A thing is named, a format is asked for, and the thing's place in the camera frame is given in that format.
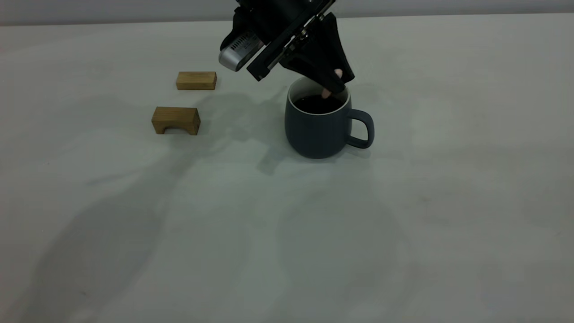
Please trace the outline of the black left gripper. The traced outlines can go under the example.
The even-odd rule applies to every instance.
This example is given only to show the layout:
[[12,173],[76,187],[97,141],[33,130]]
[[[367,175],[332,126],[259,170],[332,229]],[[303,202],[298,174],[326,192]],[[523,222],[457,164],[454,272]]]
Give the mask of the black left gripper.
[[332,0],[239,0],[233,16],[233,70],[258,81],[277,65],[333,94],[355,79],[329,12]]

